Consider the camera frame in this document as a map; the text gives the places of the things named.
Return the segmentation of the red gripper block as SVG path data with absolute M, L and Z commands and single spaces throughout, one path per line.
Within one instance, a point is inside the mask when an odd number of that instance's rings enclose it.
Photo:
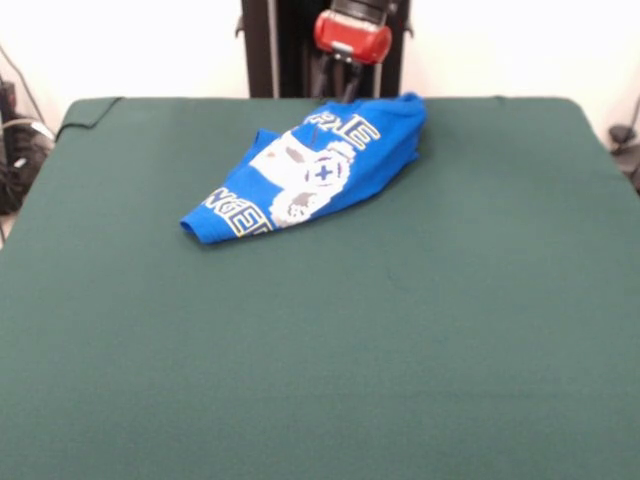
M 392 31 L 387 25 L 377 25 L 328 9 L 315 21 L 314 40 L 320 50 L 330 54 L 323 54 L 318 59 L 311 97 L 335 97 L 333 54 L 338 54 L 355 61 L 347 63 L 349 73 L 341 97 L 342 103 L 351 103 L 361 83 L 362 65 L 359 63 L 382 63 L 392 45 Z

